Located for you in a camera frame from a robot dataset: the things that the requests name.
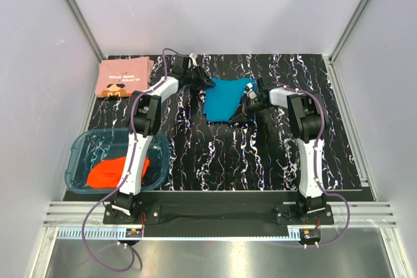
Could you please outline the blue t-shirt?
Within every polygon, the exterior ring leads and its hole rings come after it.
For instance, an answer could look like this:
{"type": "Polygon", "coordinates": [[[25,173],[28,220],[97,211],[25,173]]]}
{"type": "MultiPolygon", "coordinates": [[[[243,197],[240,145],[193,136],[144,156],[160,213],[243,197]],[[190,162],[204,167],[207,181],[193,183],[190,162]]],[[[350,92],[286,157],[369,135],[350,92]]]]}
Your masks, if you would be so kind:
{"type": "Polygon", "coordinates": [[[244,94],[245,87],[255,80],[242,78],[236,80],[222,80],[212,78],[213,88],[205,91],[204,114],[208,122],[227,122],[237,110],[244,94]]]}

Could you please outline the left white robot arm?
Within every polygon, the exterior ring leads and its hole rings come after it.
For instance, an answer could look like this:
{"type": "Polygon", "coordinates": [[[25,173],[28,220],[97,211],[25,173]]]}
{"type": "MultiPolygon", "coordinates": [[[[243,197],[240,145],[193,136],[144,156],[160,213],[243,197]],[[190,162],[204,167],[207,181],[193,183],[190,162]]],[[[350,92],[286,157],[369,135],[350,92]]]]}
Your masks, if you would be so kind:
{"type": "Polygon", "coordinates": [[[122,176],[116,189],[106,199],[105,217],[115,219],[144,220],[145,214],[137,205],[141,192],[142,172],[147,151],[153,137],[159,132],[162,120],[162,104],[181,88],[205,90],[215,86],[207,71],[197,64],[197,55],[176,54],[172,68],[164,59],[164,76],[153,86],[134,93],[128,119],[128,150],[122,176]]]}

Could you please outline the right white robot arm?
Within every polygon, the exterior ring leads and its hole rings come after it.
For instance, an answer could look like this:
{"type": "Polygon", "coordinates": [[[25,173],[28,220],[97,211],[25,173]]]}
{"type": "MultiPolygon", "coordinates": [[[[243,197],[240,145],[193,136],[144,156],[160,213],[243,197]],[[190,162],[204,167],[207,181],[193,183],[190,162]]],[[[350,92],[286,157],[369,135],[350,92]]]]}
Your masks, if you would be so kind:
{"type": "Polygon", "coordinates": [[[244,87],[242,98],[228,123],[254,121],[255,114],[271,107],[286,108],[289,125],[300,153],[300,181],[298,198],[286,212],[276,208],[279,217],[286,220],[307,218],[321,214],[326,209],[322,178],[323,133],[327,117],[323,100],[317,92],[293,89],[278,82],[266,82],[259,78],[256,84],[244,87]]]}

